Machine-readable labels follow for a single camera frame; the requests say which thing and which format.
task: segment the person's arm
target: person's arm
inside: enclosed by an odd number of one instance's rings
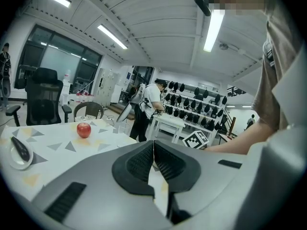
[[[165,111],[164,107],[162,106],[162,104],[160,102],[152,102],[153,107],[157,110],[161,110],[162,112]]]
[[[208,147],[205,151],[247,154],[251,145],[266,141],[275,132],[276,130],[259,120],[233,140],[222,145]]]

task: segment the black mesh office chair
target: black mesh office chair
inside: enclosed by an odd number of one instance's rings
[[[27,83],[27,125],[51,125],[61,123],[59,116],[59,97],[63,82],[58,80],[55,70],[38,68]],[[16,126],[20,126],[17,117],[19,105],[12,106],[5,114],[14,116]],[[68,122],[69,106],[62,106],[65,123]]]

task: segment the man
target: man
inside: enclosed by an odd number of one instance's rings
[[[146,86],[141,103],[135,105],[135,121],[130,133],[132,139],[139,136],[139,142],[146,141],[146,129],[155,110],[165,111],[160,103],[160,94],[167,87],[164,80],[158,80]]]
[[[255,117],[255,115],[252,115],[251,118],[248,120],[248,122],[247,122],[248,126],[246,127],[246,129],[251,127],[256,122],[254,117]]]
[[[10,61],[10,55],[8,53],[9,51],[9,43],[6,43],[3,47],[3,52],[0,54],[0,111],[2,111],[2,100],[1,96],[4,100],[4,107],[8,107],[8,98],[3,93],[3,86],[2,86],[2,79],[3,75],[9,75],[11,70],[11,61]]]
[[[214,0],[239,9],[261,9],[267,16],[267,41],[263,45],[262,74],[258,92],[252,105],[259,120],[240,136],[208,151],[247,154],[251,145],[266,141],[278,129],[285,129],[287,121],[272,89],[292,65],[303,39],[294,21],[280,0]]]

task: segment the chair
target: chair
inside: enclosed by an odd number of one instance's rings
[[[59,97],[63,82],[58,80],[55,70],[38,68],[28,79],[27,83],[27,125],[51,125],[61,123],[59,116]],[[17,111],[19,105],[12,106],[5,114],[14,116],[16,126],[20,126]],[[65,123],[68,114],[72,113],[69,106],[62,106],[65,114]]]
[[[94,116],[94,117],[96,117],[96,119],[98,117],[99,111],[101,113],[100,118],[102,118],[102,116],[104,115],[104,108],[102,107],[102,105],[100,105],[96,102],[84,102],[84,103],[81,103],[81,104],[79,104],[75,107],[75,110],[73,111],[73,120],[74,121],[75,121],[75,118],[77,116],[77,112],[85,106],[86,106],[85,115]]]

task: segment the red apple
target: red apple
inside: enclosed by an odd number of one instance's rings
[[[91,126],[87,123],[80,123],[77,125],[77,133],[82,138],[88,138],[91,134]]]

